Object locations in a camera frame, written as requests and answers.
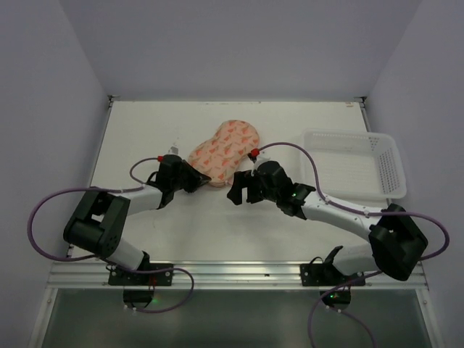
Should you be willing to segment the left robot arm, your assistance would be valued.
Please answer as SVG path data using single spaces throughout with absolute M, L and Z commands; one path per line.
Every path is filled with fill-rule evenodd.
M 149 255 L 123 238 L 128 216 L 165 208 L 177 191 L 194 193 L 211 177 L 175 154 L 156 158 L 159 167 L 138 188 L 89 188 L 65 226 L 64 240 L 138 274 L 149 271 Z

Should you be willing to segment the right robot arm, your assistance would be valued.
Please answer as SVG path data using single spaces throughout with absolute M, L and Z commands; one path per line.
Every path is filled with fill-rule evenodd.
M 365 240 L 359 246 L 337 246 L 321 264 L 305 265 L 305 272 L 317 285 L 337 285 L 370 271 L 406 281 L 428 245 L 401 206 L 390 204 L 385 210 L 363 212 L 357 204 L 321 198 L 315 187 L 293 182 L 276 161 L 236 172 L 227 197 L 235 205 L 266 200 L 285 215 L 326 223 Z

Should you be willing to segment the pink patterned mesh laundry bag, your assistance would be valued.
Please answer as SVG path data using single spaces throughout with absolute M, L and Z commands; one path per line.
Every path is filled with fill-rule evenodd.
M 209 184 L 224 187 L 233 180 L 233 174 L 251 150 L 260 144 L 256 128 L 242 120 L 227 120 L 212 138 L 198 145 L 187 162 L 201 174 L 209 176 Z

